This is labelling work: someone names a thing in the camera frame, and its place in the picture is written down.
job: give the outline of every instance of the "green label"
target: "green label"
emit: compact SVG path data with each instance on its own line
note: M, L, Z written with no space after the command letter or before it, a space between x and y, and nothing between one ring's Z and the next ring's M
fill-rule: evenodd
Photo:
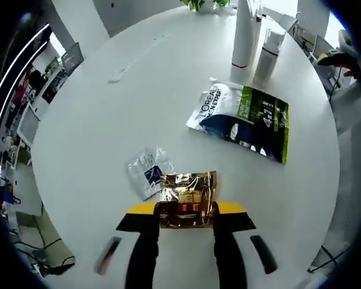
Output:
M250 87L244 87L242 90L241 102L239 103L238 116L245 120L248 120L251 107L251 94L253 89Z

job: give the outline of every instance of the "white plastic bag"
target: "white plastic bag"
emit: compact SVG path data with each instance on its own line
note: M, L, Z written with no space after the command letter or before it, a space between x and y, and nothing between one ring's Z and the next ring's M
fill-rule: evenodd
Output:
M162 173L174 173L174 166L161 148L145 148L127 163L128 175L142 200L161 189Z

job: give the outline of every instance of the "white bottle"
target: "white bottle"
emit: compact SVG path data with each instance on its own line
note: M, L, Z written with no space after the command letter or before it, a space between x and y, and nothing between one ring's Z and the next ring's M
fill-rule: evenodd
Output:
M243 84L245 73L250 70L254 50L256 11L252 5L252 0L238 1L230 80L239 84Z
M258 66L254 75L254 82L257 84L265 84L269 79L276 66L280 46L282 44L285 33L268 30L264 46L262 47L259 57Z

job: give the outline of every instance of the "red stripe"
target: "red stripe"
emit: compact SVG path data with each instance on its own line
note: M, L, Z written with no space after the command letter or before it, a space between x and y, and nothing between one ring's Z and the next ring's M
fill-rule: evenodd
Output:
M236 64L234 64L234 63L232 63L231 65L234 65L235 67L238 67L238 68L245 68L245 67L247 67L247 65L245 65L245 66L239 66L239 65L236 65Z

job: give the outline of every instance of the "office desk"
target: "office desk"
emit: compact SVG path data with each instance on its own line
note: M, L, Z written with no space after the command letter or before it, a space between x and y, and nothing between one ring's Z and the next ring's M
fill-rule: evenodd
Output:
M289 103L286 165L185 125L209 77L229 79L235 23L235 16L186 7L157 14L110 39L57 93L31 153L46 211L76 256L62 276L70 285L112 288L112 274L97 275L94 264L128 208L141 202L125 163L154 146L177 172L218 171L217 199L246 207L258 228L288 248L294 266L287 272L311 264L335 207L339 148L324 88L296 42L286 35L265 90ZM164 234L171 240L179 232Z

